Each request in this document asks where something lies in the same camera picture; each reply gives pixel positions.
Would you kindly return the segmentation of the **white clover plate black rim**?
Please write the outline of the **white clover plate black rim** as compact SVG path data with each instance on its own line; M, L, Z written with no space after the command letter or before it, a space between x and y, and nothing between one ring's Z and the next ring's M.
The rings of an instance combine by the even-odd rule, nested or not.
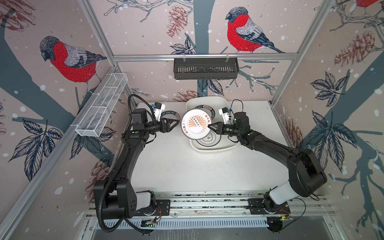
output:
M197 140L197 143L203 147L211 148L216 146L220 142L221 137L221 135L210 131L204 138Z

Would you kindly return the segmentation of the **green rim hao wei plate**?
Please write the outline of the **green rim hao wei plate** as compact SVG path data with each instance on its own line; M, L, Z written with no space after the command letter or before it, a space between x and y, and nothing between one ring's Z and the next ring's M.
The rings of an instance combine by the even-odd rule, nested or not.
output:
M212 107L208 106L208 105L198 105L198 106L195 107L195 109L201 109L201 110L205 111L207 114L210 115L210 118L212 120L216 116L215 110Z

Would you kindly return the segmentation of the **orange sunburst plate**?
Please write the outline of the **orange sunburst plate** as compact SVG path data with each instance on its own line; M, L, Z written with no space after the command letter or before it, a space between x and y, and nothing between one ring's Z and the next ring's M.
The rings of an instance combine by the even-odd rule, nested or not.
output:
M191 109L181 118L181 129L183 134L191 140L201 140L211 131L209 125L212 118L201 109Z

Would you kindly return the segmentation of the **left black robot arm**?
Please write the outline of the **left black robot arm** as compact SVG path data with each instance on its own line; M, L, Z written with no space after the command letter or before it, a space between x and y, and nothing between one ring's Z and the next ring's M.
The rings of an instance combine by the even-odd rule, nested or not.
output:
M122 135L123 150L106 178L96 181L93 189L98 223L104 232L113 232L122 222L126 222L143 235L151 233L130 222L138 212L162 214L153 191L136 192L132 187L133 170L139 155L151 142L150 136L171 132L179 122L179 119L168 118L156 120L146 109L132 111L128 127Z

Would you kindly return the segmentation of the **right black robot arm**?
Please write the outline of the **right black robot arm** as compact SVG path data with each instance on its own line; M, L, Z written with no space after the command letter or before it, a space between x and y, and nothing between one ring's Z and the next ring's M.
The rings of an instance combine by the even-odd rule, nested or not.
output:
M261 152L288 169L288 180L264 194L264 208L276 212L285 202L297 197L309 197L327 182L326 174L315 153L299 150L275 142L251 129L245 112L237 112L232 124L217 122L209 128L219 135L235 136L250 150Z

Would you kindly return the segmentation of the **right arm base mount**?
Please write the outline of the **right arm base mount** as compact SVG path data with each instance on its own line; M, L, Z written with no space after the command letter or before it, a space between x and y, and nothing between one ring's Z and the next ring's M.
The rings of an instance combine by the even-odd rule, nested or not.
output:
M248 199L246 209L250 210L252 215L290 215L291 211L287 202L281 205L275 204L272 200L264 198Z

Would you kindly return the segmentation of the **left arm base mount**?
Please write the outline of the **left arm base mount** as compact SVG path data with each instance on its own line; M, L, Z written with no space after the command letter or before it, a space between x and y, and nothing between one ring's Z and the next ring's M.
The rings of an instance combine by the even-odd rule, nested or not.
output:
M144 217L163 217L170 214L171 201L170 200L156 200L155 206L140 209L135 212L134 216Z

